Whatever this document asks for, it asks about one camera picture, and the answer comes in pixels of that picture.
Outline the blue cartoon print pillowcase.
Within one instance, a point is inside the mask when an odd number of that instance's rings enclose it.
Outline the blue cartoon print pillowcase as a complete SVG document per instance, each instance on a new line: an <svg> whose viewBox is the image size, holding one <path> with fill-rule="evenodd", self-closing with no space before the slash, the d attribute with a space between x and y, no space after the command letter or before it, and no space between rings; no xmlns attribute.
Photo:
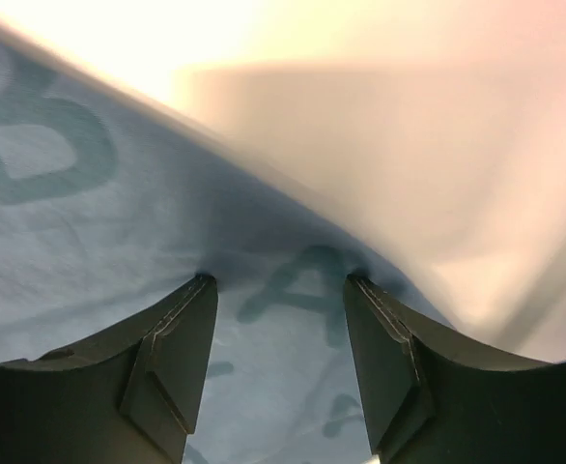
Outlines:
<svg viewBox="0 0 566 464"><path fill-rule="evenodd" d="M280 192L0 44L0 362L94 334L195 274L219 288L188 463L369 457L342 290L390 263Z"/></svg>

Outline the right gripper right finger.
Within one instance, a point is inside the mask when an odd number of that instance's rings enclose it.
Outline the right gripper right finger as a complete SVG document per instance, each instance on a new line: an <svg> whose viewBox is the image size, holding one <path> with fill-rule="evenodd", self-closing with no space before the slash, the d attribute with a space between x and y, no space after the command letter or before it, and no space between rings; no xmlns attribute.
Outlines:
<svg viewBox="0 0 566 464"><path fill-rule="evenodd" d="M508 353L349 275L344 306L382 463L566 463L566 362Z"/></svg>

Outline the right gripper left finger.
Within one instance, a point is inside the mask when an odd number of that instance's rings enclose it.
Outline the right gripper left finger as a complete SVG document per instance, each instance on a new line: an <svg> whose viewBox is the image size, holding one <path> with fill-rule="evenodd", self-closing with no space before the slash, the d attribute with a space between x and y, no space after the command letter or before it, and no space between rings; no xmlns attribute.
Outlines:
<svg viewBox="0 0 566 464"><path fill-rule="evenodd" d="M29 361L0 362L0 463L179 463L217 312L197 275L156 304Z"/></svg>

